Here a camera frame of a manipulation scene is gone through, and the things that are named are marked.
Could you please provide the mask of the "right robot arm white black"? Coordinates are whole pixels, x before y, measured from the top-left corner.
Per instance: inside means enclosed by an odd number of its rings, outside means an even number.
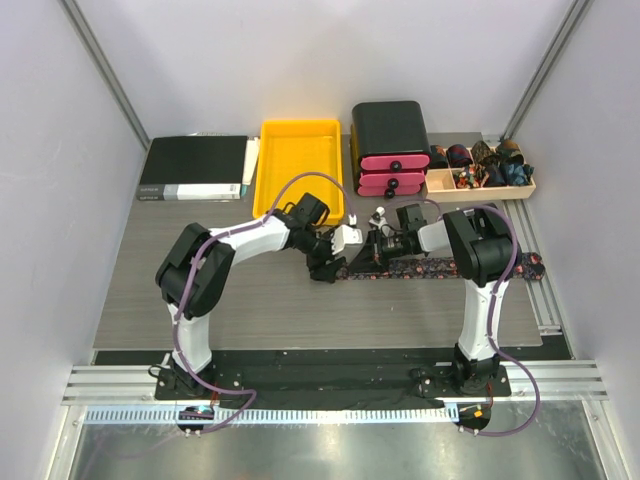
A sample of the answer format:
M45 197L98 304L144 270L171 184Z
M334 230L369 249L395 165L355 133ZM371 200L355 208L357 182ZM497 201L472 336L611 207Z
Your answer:
M480 395L500 367L501 305L520 255L513 226L493 204L450 211L433 223L418 204L399 207L396 215L399 227L394 229L384 224L384 209L376 210L365 243L347 271L382 275L392 271L394 259L450 249L465 280L465 306L452 365L442 378L460 394Z

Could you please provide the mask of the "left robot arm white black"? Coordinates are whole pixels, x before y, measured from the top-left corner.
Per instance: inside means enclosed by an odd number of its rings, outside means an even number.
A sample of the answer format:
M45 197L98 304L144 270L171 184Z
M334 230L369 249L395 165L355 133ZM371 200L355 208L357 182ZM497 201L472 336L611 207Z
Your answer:
M215 367L209 345L209 324L230 271L264 253L295 249L306 256L313 280L333 283L346 263L341 255L362 234L355 216L326 231L319 224L329 208L311 194L286 209L275 208L259 218L227 228L187 225L159 267L155 282L172 322L173 351L159 369L159 399L200 399L212 389Z

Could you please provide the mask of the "dark patterned necktie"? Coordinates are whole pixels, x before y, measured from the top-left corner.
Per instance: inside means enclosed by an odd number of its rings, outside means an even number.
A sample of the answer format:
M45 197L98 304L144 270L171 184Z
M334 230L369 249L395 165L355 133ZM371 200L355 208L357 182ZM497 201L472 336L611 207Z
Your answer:
M542 257L537 252L525 252L513 269L513 277L540 281L546 274ZM382 272L360 272L343 267L337 274L338 280L376 279L456 279L461 275L452 257L394 259L389 269Z

